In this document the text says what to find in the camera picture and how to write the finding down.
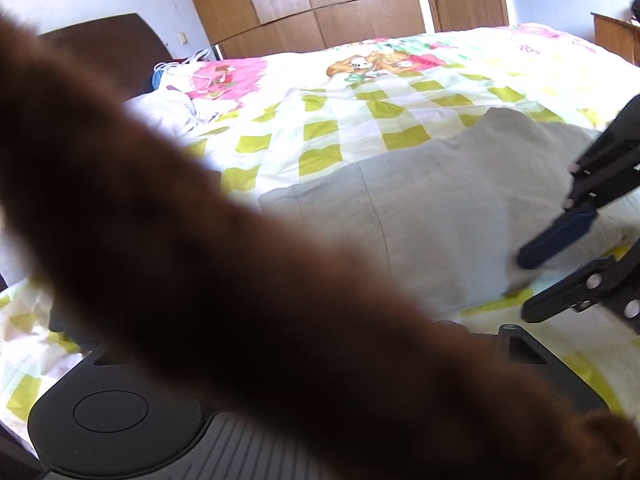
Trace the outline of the light grey-green pants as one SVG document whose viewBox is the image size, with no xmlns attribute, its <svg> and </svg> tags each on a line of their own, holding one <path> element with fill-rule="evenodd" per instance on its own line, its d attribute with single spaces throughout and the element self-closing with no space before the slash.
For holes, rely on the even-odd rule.
<svg viewBox="0 0 640 480">
<path fill-rule="evenodd" d="M 357 247 L 436 315 L 548 285 L 639 236 L 639 197 L 602 209 L 589 233 L 540 268 L 518 250 L 559 214 L 588 130 L 493 108 L 448 139 L 352 162 L 262 195 L 260 208 Z"/>
</svg>

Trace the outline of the wooden side cabinet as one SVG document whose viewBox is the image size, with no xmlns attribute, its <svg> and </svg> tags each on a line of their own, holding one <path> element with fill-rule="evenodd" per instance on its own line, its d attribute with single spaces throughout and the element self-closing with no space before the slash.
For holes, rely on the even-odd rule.
<svg viewBox="0 0 640 480">
<path fill-rule="evenodd" d="M 627 62 L 639 65 L 640 27 L 635 21 L 593 13 L 594 42 Z"/>
</svg>

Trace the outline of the colourful checkered bed sheet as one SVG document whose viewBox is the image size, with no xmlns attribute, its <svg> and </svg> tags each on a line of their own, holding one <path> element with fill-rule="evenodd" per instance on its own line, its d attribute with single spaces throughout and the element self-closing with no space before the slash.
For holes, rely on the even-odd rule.
<svg viewBox="0 0 640 480">
<path fill-rule="evenodd" d="M 34 36 L 112 88 L 125 112 L 145 125 L 127 112 L 127 100 L 111 81 Z M 259 200 L 277 188 L 328 176 L 352 162 L 451 138 L 493 108 L 516 110 L 535 122 L 562 122 L 588 130 L 592 142 L 606 125 L 601 110 L 619 113 L 634 92 L 626 84 L 618 84 L 613 91 L 604 88 L 604 74 L 623 73 L 624 63 L 590 47 L 571 46 L 565 36 L 548 30 L 538 30 L 536 37 L 541 44 L 556 47 L 552 56 L 542 51 L 530 55 L 537 72 L 565 74 L 560 90 L 553 94 L 529 92 L 516 66 L 500 76 L 494 66 L 477 64 L 475 57 L 479 54 L 487 55 L 492 64 L 506 60 L 503 46 L 492 44 L 489 32 L 453 32 L 346 44 L 309 53 L 207 62 L 198 71 L 203 76 L 196 81 L 198 88 L 186 95 L 211 102 L 219 115 L 178 138 L 145 127 L 203 166 L 226 200 L 280 222 L 317 244 L 353 252 L 384 273 L 429 321 L 452 326 L 448 318 L 457 312 L 443 316 L 432 313 L 357 247 L 316 237 L 288 220 L 266 214 Z M 6 219 L 2 205 L 1 211 Z M 155 374 L 82 324 L 65 298 L 37 269 L 8 220 L 6 226 L 40 281 L 61 297 L 63 308 L 82 330 L 111 344 L 142 370 L 173 387 L 213 398 Z"/>
</svg>

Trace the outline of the wooden wardrobe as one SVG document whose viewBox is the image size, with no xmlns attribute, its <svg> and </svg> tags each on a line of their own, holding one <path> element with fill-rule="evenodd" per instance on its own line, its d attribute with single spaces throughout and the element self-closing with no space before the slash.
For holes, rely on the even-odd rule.
<svg viewBox="0 0 640 480">
<path fill-rule="evenodd" d="M 223 58 L 310 52 L 424 32 L 419 0 L 193 0 Z"/>
</svg>

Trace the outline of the white pink patterned pillow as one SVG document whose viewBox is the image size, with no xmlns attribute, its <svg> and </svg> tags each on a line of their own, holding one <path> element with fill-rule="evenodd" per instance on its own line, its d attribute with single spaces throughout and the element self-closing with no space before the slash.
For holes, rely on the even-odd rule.
<svg viewBox="0 0 640 480">
<path fill-rule="evenodd" d="M 189 98 L 179 90 L 158 89 L 124 103 L 127 112 L 170 138 L 186 136 L 204 127 L 219 113 L 204 99 Z"/>
</svg>

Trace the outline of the cream cloth bag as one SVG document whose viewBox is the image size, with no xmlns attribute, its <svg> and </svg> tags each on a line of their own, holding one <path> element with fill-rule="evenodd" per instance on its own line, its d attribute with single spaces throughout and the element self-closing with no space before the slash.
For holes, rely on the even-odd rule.
<svg viewBox="0 0 640 480">
<path fill-rule="evenodd" d="M 178 90 L 184 93 L 196 90 L 196 81 L 203 79 L 203 76 L 198 75 L 198 71 L 206 65 L 211 53 L 210 49 L 202 49 L 183 60 L 157 63 L 151 76 L 151 88 Z"/>
</svg>

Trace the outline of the brown furry lens obstruction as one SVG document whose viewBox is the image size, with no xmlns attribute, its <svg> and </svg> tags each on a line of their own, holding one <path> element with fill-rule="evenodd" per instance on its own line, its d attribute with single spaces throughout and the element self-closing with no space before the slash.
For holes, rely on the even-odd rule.
<svg viewBox="0 0 640 480">
<path fill-rule="evenodd" d="M 429 321 L 353 252 L 226 200 L 115 92 L 1 23 L 1 205 L 82 324 L 349 479 L 634 479 L 629 419 Z"/>
</svg>

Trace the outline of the dark wooden headboard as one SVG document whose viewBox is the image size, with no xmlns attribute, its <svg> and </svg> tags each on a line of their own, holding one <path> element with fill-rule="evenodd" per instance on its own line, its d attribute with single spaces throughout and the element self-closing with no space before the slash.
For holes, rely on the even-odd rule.
<svg viewBox="0 0 640 480">
<path fill-rule="evenodd" d="M 154 68 L 174 59 L 160 36 L 137 13 L 73 24 L 40 37 L 107 76 L 126 100 L 151 92 Z"/>
</svg>

